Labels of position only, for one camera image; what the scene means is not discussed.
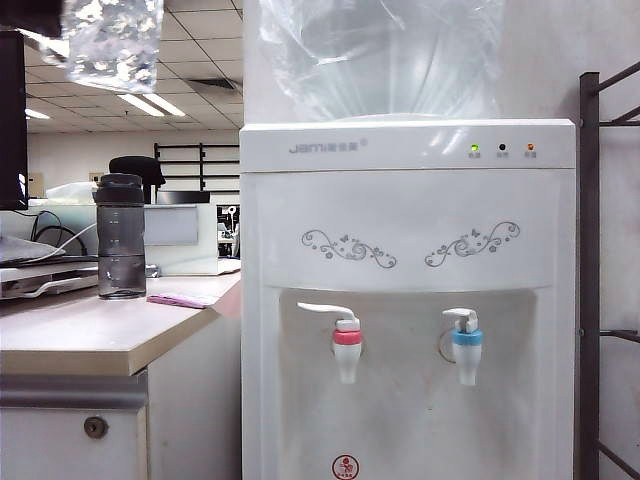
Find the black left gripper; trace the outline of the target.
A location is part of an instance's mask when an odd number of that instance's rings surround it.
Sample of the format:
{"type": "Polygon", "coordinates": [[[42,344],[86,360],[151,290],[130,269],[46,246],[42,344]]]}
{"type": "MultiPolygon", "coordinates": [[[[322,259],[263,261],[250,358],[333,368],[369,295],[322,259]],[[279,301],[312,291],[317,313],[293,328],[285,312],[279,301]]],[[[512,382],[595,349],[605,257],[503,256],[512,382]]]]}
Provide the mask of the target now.
{"type": "Polygon", "coordinates": [[[1,0],[1,25],[58,38],[63,6],[63,0],[1,0]]]}

